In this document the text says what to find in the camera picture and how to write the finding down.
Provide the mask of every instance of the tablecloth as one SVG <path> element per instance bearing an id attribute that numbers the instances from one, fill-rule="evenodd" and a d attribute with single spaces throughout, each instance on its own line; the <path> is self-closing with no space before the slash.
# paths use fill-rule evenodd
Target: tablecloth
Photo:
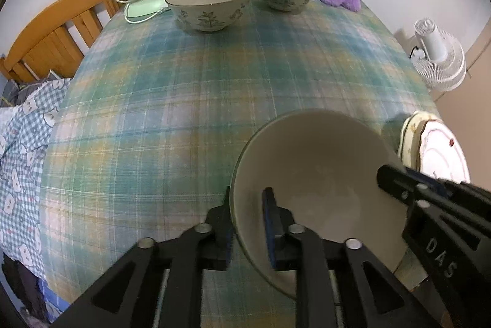
<path id="1" fill-rule="evenodd" d="M 436 112 L 395 38 L 359 13 L 312 0 L 285 13 L 251 0 L 215 33 L 166 12 L 121 14 L 83 60 L 44 164 L 41 240 L 50 288 L 72 302 L 139 238 L 177 237 L 223 199 L 242 147 L 296 109 L 360 119 L 396 149 L 404 119 Z M 235 243 L 226 272 L 205 272 L 202 326 L 294 326 L 294 302 Z"/>

